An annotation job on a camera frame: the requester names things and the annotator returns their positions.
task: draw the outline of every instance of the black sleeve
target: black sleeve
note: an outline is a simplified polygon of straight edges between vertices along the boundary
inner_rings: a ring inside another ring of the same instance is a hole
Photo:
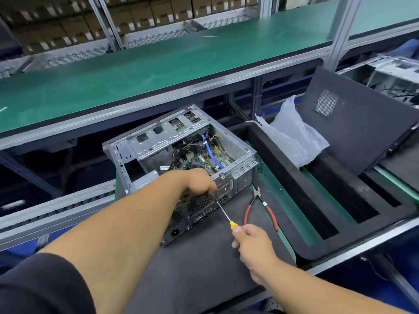
[[[0,313],[94,314],[77,269],[55,254],[38,253],[0,276]]]

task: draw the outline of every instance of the screwdriver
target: screwdriver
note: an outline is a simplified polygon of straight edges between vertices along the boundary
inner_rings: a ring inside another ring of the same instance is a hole
[[[227,213],[224,211],[223,207],[221,207],[220,203],[218,202],[218,200],[216,200],[218,206],[221,208],[221,210],[223,211],[224,215],[227,217],[227,219],[230,221],[230,226],[231,226],[231,230],[233,230],[234,226],[238,226],[238,224],[236,224],[235,222],[233,222],[230,217],[228,217]]]

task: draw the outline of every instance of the forearm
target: forearm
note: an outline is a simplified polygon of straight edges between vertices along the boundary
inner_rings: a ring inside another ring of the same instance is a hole
[[[396,314],[404,311],[321,280],[278,260],[263,275],[266,288],[289,314]]]
[[[119,313],[157,249],[186,189],[185,171],[168,172],[50,243],[41,252],[70,261],[85,279],[97,313]]]

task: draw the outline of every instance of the blue cable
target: blue cable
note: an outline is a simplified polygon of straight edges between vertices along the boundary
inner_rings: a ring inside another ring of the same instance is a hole
[[[209,156],[210,156],[210,157],[214,160],[215,164],[217,164],[217,165],[218,165],[218,167],[219,167],[220,169],[223,169],[223,168],[224,168],[224,166],[222,166],[220,163],[218,163],[218,161],[217,161],[217,160],[215,159],[215,157],[212,155],[212,151],[211,151],[210,146],[208,145],[207,139],[205,138],[205,136],[204,136],[204,135],[202,135],[202,138],[204,139],[204,144],[207,146]]]

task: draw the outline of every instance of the yellow screwdriver handle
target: yellow screwdriver handle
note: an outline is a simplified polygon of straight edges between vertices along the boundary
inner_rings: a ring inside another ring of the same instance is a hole
[[[231,226],[231,230],[233,230],[234,226],[238,226],[238,224],[236,224],[235,222],[231,221],[230,222],[230,226]]]

